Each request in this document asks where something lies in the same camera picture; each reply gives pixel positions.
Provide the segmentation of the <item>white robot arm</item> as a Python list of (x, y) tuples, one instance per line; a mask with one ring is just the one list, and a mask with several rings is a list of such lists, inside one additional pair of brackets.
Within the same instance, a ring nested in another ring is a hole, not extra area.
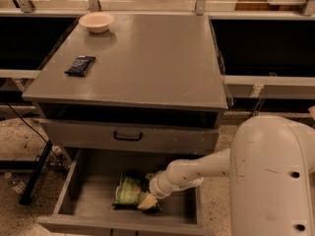
[(231, 236), (315, 236), (309, 175), (315, 130), (262, 115), (237, 129), (231, 147), (198, 159), (177, 159), (150, 180), (164, 199), (197, 187), (204, 177), (229, 176)]

